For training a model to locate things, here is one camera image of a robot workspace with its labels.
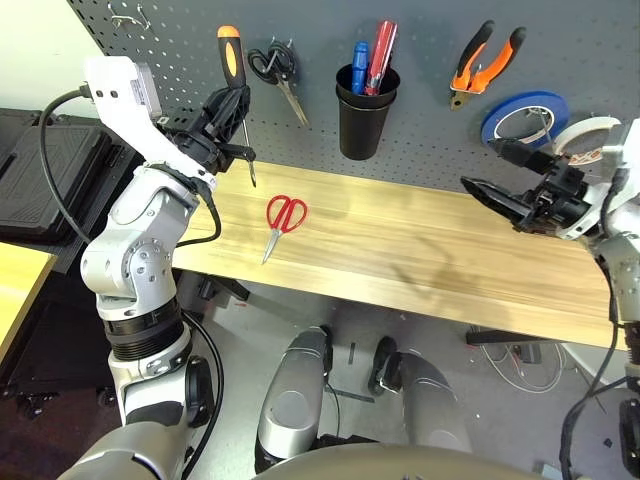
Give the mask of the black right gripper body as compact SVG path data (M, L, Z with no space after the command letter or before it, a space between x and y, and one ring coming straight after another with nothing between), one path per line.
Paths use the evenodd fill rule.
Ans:
M579 220L589 209L584 200L588 189L585 173L566 160L554 163L542 181L518 196L528 208L514 229L530 234L554 236Z

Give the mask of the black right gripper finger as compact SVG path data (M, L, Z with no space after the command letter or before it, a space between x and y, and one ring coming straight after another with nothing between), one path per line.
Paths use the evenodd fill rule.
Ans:
M488 142L496 154L507 162L537 174L546 174L554 165L554 157L535 150L516 139L496 138Z
M522 229L530 220L532 207L515 194L482 179L463 176L460 181L470 195L508 219L515 228Z

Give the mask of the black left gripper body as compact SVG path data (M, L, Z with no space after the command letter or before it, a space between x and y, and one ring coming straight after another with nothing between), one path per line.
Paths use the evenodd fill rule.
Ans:
M226 173L228 159L205 129L209 120L204 112L192 118L162 116L158 120L158 129L204 170L211 174Z

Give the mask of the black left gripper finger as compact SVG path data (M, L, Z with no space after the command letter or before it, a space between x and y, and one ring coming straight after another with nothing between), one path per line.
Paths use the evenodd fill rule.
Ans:
M228 159L244 159L246 161L254 161L256 158L255 151L249 146L220 144L219 150Z
M210 95L205 104L205 130L213 138L232 138L250 109L250 88L226 87Z

